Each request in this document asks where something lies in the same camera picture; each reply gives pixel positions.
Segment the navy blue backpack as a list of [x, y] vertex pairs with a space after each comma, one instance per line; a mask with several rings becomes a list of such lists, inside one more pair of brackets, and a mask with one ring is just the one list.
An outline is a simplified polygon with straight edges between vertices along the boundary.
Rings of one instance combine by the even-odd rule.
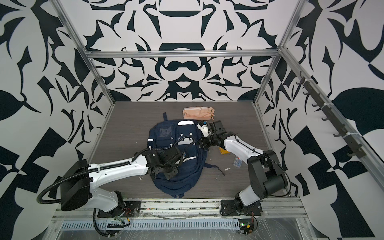
[[168, 120], [150, 129], [143, 153], [148, 173], [155, 186], [173, 198], [182, 198], [198, 182], [204, 168], [216, 168], [206, 162], [208, 149], [197, 120]]

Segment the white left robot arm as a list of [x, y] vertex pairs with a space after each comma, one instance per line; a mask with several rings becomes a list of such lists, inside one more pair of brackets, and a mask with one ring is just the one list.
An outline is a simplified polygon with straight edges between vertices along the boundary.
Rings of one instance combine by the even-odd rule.
[[61, 210], [99, 209], [112, 217], [120, 216], [126, 204], [119, 191], [101, 187], [129, 177], [164, 174], [167, 179], [178, 174], [186, 153], [177, 146], [143, 149], [132, 158], [105, 164], [75, 164], [60, 185]]

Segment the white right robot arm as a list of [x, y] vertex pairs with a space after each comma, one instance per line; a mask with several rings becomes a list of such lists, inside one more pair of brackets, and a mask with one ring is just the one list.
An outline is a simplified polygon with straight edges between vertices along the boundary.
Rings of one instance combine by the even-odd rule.
[[235, 133], [228, 132], [221, 121], [201, 121], [198, 129], [203, 134], [200, 140], [203, 148], [218, 146], [247, 164], [250, 185], [235, 197], [239, 208], [248, 207], [288, 187], [286, 172], [274, 151], [253, 147]]

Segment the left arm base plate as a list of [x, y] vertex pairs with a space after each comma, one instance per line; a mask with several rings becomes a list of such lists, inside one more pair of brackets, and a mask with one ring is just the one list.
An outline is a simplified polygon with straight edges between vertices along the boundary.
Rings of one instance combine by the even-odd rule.
[[123, 206], [118, 206], [110, 212], [99, 210], [97, 213], [98, 218], [131, 218], [136, 217], [141, 211], [141, 201], [125, 201]]

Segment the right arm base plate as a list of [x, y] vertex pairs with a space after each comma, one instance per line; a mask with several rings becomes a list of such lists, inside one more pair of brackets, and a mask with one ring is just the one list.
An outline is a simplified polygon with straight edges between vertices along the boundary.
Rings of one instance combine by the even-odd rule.
[[228, 216], [261, 216], [262, 206], [260, 202], [255, 202], [249, 206], [243, 205], [240, 199], [221, 200], [220, 214], [224, 217]]

